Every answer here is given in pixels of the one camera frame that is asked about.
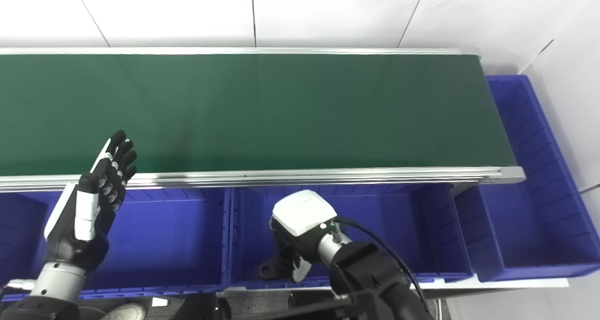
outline robotic hand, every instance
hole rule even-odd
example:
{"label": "robotic hand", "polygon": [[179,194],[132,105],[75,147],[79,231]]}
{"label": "robotic hand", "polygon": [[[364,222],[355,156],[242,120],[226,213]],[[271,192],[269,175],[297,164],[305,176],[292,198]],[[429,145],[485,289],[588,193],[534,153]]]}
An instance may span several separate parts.
{"label": "robotic hand", "polygon": [[86,276],[103,262],[114,213],[137,168],[133,142],[119,130],[100,151],[89,173],[64,188],[45,226],[45,264],[30,296],[2,313],[0,320],[78,319],[73,300]]}
{"label": "robotic hand", "polygon": [[[366,232],[386,251],[371,242],[351,241],[341,224]],[[279,251],[259,267],[261,279],[300,282],[311,264],[323,262],[330,268],[337,299],[261,319],[433,320],[406,264],[375,234],[337,216],[317,193],[303,190],[281,199],[273,209],[270,227]],[[411,282],[420,296],[411,292]]]}

